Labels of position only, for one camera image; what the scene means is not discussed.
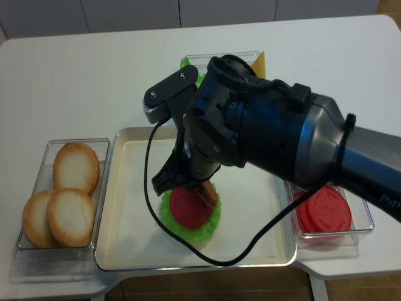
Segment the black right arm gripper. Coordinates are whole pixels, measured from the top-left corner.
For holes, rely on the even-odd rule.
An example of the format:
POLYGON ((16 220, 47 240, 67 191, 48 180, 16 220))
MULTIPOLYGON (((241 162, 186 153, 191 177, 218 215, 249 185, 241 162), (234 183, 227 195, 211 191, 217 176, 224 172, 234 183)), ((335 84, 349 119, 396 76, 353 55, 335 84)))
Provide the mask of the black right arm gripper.
POLYGON ((298 142, 309 108, 307 86, 258 78, 234 55, 211 58, 177 129, 172 154, 152 178, 154 191, 195 186, 221 166, 248 163, 295 182, 298 142))

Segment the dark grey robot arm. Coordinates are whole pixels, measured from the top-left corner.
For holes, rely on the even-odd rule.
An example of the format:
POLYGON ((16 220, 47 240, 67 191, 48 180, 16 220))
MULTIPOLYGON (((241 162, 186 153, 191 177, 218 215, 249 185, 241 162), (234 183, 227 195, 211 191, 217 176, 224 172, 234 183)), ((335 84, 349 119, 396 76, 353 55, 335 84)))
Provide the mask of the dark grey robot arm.
POLYGON ((149 122, 178 130, 152 179, 157 194, 249 163, 303 189, 331 181, 400 219, 399 137, 357 127, 332 98, 259 78, 234 55, 211 58, 200 85, 197 76, 189 65, 145 93, 149 122))

